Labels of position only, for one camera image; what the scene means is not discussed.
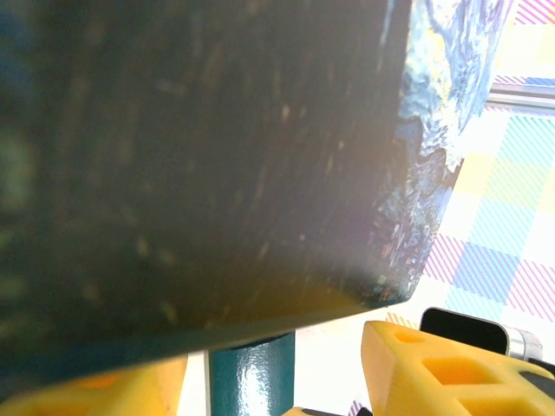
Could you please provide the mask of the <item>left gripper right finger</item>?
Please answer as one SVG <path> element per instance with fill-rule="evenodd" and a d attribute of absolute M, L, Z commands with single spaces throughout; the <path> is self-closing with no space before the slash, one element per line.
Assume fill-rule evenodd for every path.
<path fill-rule="evenodd" d="M 391 322 L 363 328 L 362 368 L 375 415 L 552 415 L 554 400 L 529 362 Z"/>

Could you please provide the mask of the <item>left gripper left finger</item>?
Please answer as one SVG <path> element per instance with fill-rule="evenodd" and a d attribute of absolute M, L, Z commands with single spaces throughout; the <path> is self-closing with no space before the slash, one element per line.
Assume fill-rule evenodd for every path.
<path fill-rule="evenodd" d="M 72 380 L 1 404 L 2 415 L 175 415 L 187 358 Z"/>

